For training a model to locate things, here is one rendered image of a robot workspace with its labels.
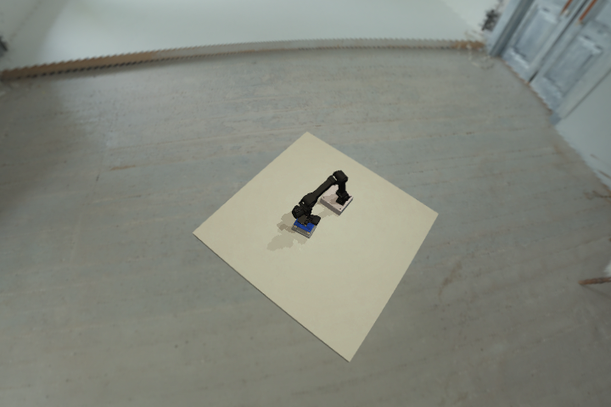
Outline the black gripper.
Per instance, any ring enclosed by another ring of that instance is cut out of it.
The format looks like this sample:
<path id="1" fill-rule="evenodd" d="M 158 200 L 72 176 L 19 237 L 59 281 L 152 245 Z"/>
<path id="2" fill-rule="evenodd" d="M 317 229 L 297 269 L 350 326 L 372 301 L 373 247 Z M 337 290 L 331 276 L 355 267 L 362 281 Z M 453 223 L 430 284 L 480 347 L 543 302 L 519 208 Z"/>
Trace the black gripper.
<path id="1" fill-rule="evenodd" d="M 295 206 L 294 206 L 294 208 L 293 208 L 293 210 L 294 210 L 294 209 L 297 209 L 298 207 L 299 207 L 298 205 L 295 205 Z M 292 210 L 292 211 L 293 211 L 293 210 Z M 308 214 L 307 214 L 307 213 L 305 213 L 305 215 L 309 215 L 309 220 L 308 220 L 309 222 L 308 222 L 308 223 L 312 223 L 312 224 L 313 224 L 313 225 L 315 225 L 315 226 L 317 226 L 317 224 L 319 223 L 319 221 L 320 221 L 320 219 L 321 219 L 321 217 L 320 217 L 320 216 L 318 216 L 318 215 L 311 215 L 311 212 L 310 212 L 310 213 L 308 213 Z"/>

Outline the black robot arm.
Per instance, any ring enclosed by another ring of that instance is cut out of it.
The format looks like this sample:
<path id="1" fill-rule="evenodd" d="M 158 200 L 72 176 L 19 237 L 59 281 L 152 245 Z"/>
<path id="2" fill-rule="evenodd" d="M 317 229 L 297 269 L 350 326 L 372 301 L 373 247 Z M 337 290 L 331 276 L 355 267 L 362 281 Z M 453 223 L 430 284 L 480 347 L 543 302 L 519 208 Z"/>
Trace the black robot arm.
<path id="1" fill-rule="evenodd" d="M 333 178 L 336 178 L 336 180 Z M 305 215 L 305 213 L 310 213 L 314 205 L 316 204 L 318 198 L 323 195 L 331 186 L 338 185 L 339 189 L 336 191 L 338 196 L 336 203 L 344 206 L 345 202 L 350 199 L 350 195 L 346 191 L 345 183 L 348 181 L 348 176 L 342 171 L 337 170 L 328 179 L 318 187 L 314 192 L 310 192 L 305 195 L 299 202 L 299 207 L 292 211 L 292 215 L 301 225 L 307 225 L 309 215 Z M 304 203 L 302 203 L 304 202 Z"/>

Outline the blue square plate with corner holes and tan block handle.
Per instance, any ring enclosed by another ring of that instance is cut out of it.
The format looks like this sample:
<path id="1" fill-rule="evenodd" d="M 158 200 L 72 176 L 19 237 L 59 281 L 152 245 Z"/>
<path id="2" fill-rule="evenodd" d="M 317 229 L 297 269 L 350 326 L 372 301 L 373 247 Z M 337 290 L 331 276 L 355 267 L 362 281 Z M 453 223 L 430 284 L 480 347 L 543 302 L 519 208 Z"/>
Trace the blue square plate with corner holes and tan block handle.
<path id="1" fill-rule="evenodd" d="M 295 221 L 295 223 L 297 223 L 297 224 L 294 223 L 295 226 L 298 226 L 299 228 L 301 228 L 301 229 L 303 229 L 305 231 L 309 230 L 308 232 L 311 232 L 311 230 L 312 230 L 312 228 L 314 226 L 312 223 L 308 223 L 307 225 L 301 225 L 297 220 Z"/>

